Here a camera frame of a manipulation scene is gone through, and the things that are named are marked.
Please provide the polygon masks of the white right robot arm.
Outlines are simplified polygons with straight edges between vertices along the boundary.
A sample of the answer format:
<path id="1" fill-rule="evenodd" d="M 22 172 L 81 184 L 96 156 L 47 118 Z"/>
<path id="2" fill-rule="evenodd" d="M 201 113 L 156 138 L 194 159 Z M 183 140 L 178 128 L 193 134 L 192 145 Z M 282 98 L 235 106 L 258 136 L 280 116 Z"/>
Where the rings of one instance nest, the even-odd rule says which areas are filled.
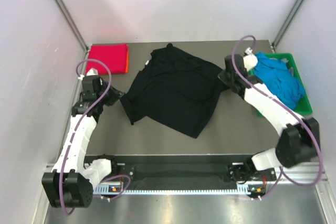
<path id="1" fill-rule="evenodd" d="M 267 86 L 249 70 L 256 66 L 253 54 L 228 55 L 218 78 L 245 102 L 257 109 L 279 135 L 275 147 L 254 154 L 243 162 L 245 174 L 252 180 L 276 167 L 292 168 L 311 158 L 321 158 L 319 123 L 305 119 L 285 106 Z"/>

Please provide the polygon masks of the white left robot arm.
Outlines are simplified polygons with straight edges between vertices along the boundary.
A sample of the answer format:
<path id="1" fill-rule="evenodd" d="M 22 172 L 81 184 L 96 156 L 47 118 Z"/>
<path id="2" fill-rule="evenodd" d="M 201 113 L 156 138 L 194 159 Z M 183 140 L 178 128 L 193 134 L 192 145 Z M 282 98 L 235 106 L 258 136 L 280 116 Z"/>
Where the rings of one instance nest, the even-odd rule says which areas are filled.
<path id="1" fill-rule="evenodd" d="M 60 156 L 41 179 L 53 208 L 87 208 L 100 182 L 104 178 L 114 180 L 119 174 L 118 166 L 109 159 L 99 158 L 85 167 L 85 157 L 104 106 L 114 105 L 123 92 L 97 74 L 84 76 L 81 84 L 82 92 L 71 109 L 70 128 Z"/>

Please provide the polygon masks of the black t-shirt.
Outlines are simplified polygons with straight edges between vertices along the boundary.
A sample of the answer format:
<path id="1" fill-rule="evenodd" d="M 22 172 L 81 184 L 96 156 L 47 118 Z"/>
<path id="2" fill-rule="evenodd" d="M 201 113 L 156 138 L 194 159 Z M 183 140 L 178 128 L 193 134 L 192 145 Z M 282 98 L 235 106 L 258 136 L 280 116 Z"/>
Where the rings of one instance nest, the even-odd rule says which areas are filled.
<path id="1" fill-rule="evenodd" d="M 151 52 L 120 99 L 131 124 L 149 117 L 197 138 L 210 121 L 221 93 L 221 68 L 173 46 Z"/>

